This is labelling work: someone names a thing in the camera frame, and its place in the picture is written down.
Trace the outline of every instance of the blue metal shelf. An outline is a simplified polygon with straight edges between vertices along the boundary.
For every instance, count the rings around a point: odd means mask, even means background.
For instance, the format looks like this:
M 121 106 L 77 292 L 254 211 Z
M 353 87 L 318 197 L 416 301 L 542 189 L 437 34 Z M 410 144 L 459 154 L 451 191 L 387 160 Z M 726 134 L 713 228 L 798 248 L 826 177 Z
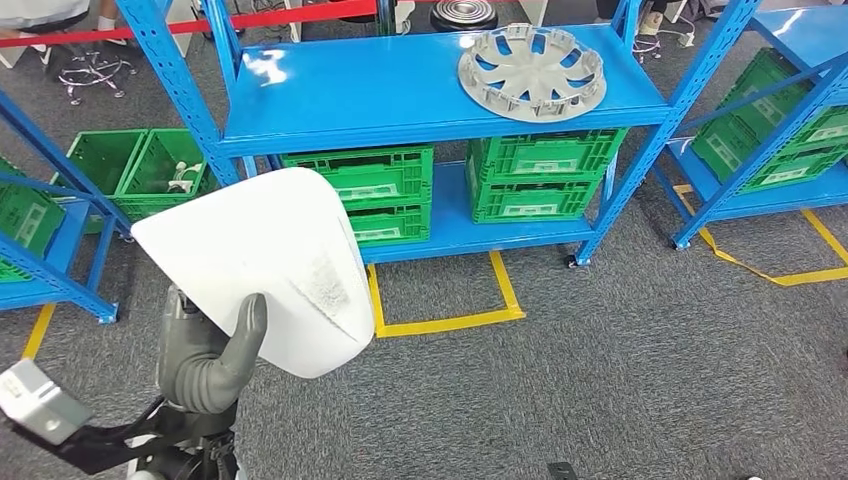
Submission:
M 243 48 L 223 0 L 205 13 L 229 100 L 223 132 L 167 31 L 155 0 L 118 0 L 151 66 L 221 185 L 238 181 L 233 160 L 254 155 L 436 142 L 487 136 L 651 126 L 620 183 L 609 182 L 598 216 L 521 226 L 478 226 L 460 195 L 459 167 L 440 166 L 434 186 L 432 238 L 417 246 L 366 248 L 369 261 L 393 261 L 487 248 L 581 241 L 587 264 L 616 217 L 680 125 L 710 76 L 756 11 L 760 0 L 730 2 L 682 81 L 665 100 L 634 60 L 640 0 L 622 0 L 611 25 L 564 28 L 604 62 L 607 94 L 600 106 L 557 123 L 531 124 L 496 116 L 468 98 L 457 64 L 473 32 L 407 35 Z
M 117 304 L 100 298 L 97 295 L 97 286 L 109 252 L 112 234 L 117 231 L 129 237 L 129 219 L 2 91 L 0 118 L 62 175 L 67 187 L 57 187 L 8 174 L 0 175 L 3 177 L 2 181 L 74 198 L 63 202 L 65 217 L 54 233 L 44 258 L 34 255 L 0 232 L 0 257 L 32 277 L 32 280 L 27 282 L 0 284 L 0 309 L 70 301 L 91 312 L 101 323 L 114 322 Z M 103 231 L 90 264 L 87 282 L 83 285 L 71 279 L 68 270 L 73 264 L 77 247 L 84 234 L 86 219 L 91 214 L 102 218 Z
M 848 5 L 758 12 L 750 26 L 801 70 L 848 52 Z M 821 72 L 819 78 L 827 71 Z M 848 103 L 844 88 L 835 104 Z
M 465 162 L 437 163 L 433 169 L 430 240 L 363 248 L 366 263 L 462 255 L 508 248 L 587 240 L 594 234 L 585 218 L 563 222 L 474 224 L 465 181 Z
M 56 230 L 44 260 L 60 272 L 68 273 L 79 248 L 91 204 L 86 200 L 71 200 L 61 205 L 65 208 L 65 218 Z M 0 283 L 0 310 L 41 305 L 62 300 L 64 296 L 38 279 Z
M 712 170 L 691 148 L 692 138 L 677 138 L 669 142 L 668 151 L 692 185 L 701 202 L 712 198 L 721 183 Z M 804 183 L 786 185 L 730 197 L 726 203 L 710 212 L 710 220 L 728 220 L 768 213 L 795 211 L 801 208 L 827 207 L 848 203 L 848 166 L 839 162 L 819 178 Z
M 474 34 L 370 37 L 248 47 L 221 149 L 261 155 L 526 133 L 632 127 L 671 110 L 608 25 L 563 28 L 601 54 L 607 94 L 591 112 L 533 124 L 471 100 L 457 64 Z M 380 98 L 395 99 L 379 108 Z

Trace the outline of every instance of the shoe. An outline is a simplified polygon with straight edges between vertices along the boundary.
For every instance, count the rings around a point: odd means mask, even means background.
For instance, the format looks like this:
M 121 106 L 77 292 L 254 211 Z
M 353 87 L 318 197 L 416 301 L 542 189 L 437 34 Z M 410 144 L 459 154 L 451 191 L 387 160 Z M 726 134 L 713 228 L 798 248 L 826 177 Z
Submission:
M 41 66 L 44 69 L 47 69 L 47 66 L 50 65 L 50 57 L 53 54 L 53 47 L 47 47 L 47 50 L 43 52 L 38 52 L 38 58 L 41 59 Z
M 642 18 L 642 23 L 639 24 L 639 35 L 654 35 L 660 31 L 660 25 L 662 25 L 662 13 L 660 12 L 648 12 L 644 18 Z

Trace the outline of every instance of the person's leg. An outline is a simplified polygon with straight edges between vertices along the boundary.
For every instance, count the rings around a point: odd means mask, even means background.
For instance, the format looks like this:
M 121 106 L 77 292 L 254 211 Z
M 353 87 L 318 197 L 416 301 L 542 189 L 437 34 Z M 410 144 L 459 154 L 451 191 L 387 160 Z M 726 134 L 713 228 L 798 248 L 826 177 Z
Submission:
M 640 35 L 656 35 L 662 25 L 663 13 L 668 5 L 668 0 L 656 0 L 651 5 L 651 11 L 646 13 L 639 24 Z
M 97 17 L 98 30 L 114 30 L 118 20 L 118 5 L 115 0 L 100 0 L 100 16 Z

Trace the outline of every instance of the blue shelf board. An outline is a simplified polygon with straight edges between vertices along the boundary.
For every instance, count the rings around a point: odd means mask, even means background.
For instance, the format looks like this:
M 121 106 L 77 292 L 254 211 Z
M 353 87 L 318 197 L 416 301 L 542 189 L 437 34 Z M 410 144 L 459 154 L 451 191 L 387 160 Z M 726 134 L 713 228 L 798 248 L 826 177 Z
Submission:
M 671 107 L 608 25 L 562 28 L 604 60 L 607 93 L 554 123 L 495 115 L 462 89 L 475 33 L 367 37 L 248 47 L 219 147 L 232 156 L 396 145 L 661 123 Z
M 721 184 L 712 170 L 689 148 L 691 142 L 692 137 L 676 138 L 668 143 L 667 149 L 677 160 L 695 194 L 701 202 L 705 202 L 719 190 Z M 710 213 L 710 220 L 843 204 L 848 204 L 848 165 L 840 161 L 809 182 L 734 195 Z
M 65 218 L 53 236 L 45 260 L 59 271 L 67 272 L 82 239 L 90 204 L 86 200 L 73 199 L 63 202 L 62 206 L 65 208 Z M 38 279 L 0 283 L 0 310 L 60 300 L 66 300 L 64 294 Z
M 475 224 L 465 181 L 465 163 L 437 163 L 433 169 L 430 239 L 426 242 L 365 247 L 365 263 L 399 262 L 508 248 L 535 247 L 589 239 L 585 218 L 559 222 Z
M 848 5 L 827 5 L 758 12 L 751 26 L 801 70 L 848 52 Z M 848 89 L 829 99 L 848 104 Z

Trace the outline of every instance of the black cable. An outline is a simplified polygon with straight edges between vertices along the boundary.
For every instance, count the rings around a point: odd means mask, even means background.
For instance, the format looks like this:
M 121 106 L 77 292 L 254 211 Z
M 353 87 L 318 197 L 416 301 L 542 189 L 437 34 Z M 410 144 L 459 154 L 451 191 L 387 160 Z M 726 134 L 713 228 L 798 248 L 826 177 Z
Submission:
M 147 420 L 150 415 L 152 415 L 153 412 L 155 412 L 156 409 L 159 408 L 159 406 L 162 405 L 162 403 L 164 402 L 165 397 L 159 395 L 158 397 L 156 397 L 155 400 L 150 403 L 150 405 L 147 406 L 146 409 L 144 409 L 144 412 L 142 412 L 141 415 L 139 415 L 138 418 L 133 421 L 133 423 L 125 426 L 124 428 L 120 429 L 115 433 L 110 433 L 109 435 L 103 435 L 101 437 L 98 437 L 97 440 L 111 442 L 118 440 L 126 440 L 127 438 L 130 438 L 130 434 L 132 434 L 142 423 L 144 423 L 144 421 Z

